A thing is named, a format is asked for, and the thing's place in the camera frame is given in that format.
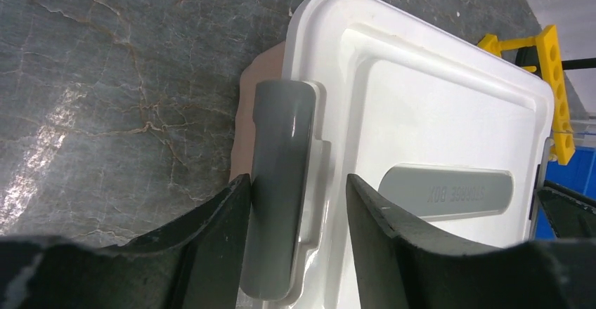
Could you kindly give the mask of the grey bin latch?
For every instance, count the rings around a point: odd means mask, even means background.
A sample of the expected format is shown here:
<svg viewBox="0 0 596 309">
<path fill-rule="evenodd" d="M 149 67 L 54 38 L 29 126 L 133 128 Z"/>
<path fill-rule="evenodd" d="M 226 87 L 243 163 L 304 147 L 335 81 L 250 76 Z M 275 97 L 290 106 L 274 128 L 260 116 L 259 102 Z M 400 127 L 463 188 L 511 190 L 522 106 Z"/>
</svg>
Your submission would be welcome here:
<svg viewBox="0 0 596 309">
<path fill-rule="evenodd" d="M 252 208 L 240 280 L 255 299 L 281 300 L 292 285 L 315 108 L 316 91 L 309 84 L 257 84 Z"/>
</svg>

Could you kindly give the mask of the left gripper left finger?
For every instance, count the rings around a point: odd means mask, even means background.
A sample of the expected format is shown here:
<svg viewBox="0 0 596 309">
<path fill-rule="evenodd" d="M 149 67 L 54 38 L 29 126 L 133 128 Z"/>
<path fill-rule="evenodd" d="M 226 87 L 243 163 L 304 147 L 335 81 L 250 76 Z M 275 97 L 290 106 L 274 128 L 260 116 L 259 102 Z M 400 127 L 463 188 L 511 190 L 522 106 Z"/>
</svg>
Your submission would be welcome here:
<svg viewBox="0 0 596 309">
<path fill-rule="evenodd" d="M 251 180 L 123 246 L 1 238 L 2 308 L 234 308 Z"/>
</svg>

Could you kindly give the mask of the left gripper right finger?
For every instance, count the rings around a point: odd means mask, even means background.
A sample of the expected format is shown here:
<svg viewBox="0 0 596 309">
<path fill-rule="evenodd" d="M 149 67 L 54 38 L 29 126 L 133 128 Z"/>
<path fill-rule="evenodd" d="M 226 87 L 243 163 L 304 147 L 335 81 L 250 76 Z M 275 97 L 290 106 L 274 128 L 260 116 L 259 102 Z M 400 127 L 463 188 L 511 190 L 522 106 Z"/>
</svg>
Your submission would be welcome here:
<svg viewBox="0 0 596 309">
<path fill-rule="evenodd" d="M 346 206 L 362 308 L 594 308 L 595 241 L 505 249 L 458 237 L 392 204 L 360 176 Z"/>
</svg>

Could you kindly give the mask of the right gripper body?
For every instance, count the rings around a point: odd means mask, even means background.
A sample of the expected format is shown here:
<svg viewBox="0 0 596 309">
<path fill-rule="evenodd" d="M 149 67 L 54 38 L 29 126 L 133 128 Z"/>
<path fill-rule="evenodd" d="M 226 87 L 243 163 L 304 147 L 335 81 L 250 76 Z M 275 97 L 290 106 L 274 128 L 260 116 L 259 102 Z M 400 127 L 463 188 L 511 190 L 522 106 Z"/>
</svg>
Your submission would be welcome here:
<svg viewBox="0 0 596 309">
<path fill-rule="evenodd" d="M 556 238 L 595 238 L 595 200 L 546 180 L 538 199 Z"/>
</svg>

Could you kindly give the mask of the white plastic lid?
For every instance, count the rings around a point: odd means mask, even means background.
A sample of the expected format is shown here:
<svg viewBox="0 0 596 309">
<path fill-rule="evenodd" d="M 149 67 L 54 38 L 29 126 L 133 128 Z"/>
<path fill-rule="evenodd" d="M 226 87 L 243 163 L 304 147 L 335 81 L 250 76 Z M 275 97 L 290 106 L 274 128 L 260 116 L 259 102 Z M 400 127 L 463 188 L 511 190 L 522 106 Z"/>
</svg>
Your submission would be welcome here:
<svg viewBox="0 0 596 309">
<path fill-rule="evenodd" d="M 447 232 L 531 232 L 553 94 L 538 77 L 380 0 L 304 0 L 279 79 L 316 91 L 289 294 L 267 308 L 358 308 L 346 177 Z"/>
</svg>

